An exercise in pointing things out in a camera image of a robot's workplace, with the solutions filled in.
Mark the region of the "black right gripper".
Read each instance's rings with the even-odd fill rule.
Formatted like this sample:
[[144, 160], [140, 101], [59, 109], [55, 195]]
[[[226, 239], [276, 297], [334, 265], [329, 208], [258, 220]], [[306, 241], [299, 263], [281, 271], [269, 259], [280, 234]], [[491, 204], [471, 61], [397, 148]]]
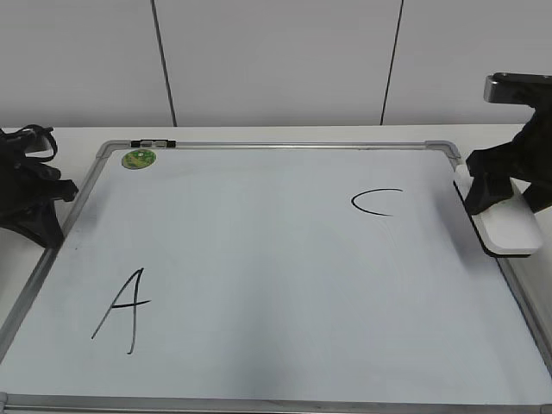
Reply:
[[469, 215], [511, 198], [509, 178], [531, 183], [523, 197], [532, 212], [550, 208], [552, 191], [543, 185], [551, 185], [551, 102], [535, 107], [531, 119], [511, 141], [474, 150], [466, 164], [474, 177], [466, 196]]

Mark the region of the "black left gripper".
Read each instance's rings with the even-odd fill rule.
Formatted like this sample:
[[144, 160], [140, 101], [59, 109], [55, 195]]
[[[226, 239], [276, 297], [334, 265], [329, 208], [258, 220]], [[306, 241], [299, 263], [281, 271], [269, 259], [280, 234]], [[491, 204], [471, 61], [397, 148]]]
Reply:
[[43, 248], [64, 241], [54, 201], [71, 202], [78, 194], [72, 180], [48, 165], [57, 153], [52, 127], [29, 124], [1, 132], [1, 227]]

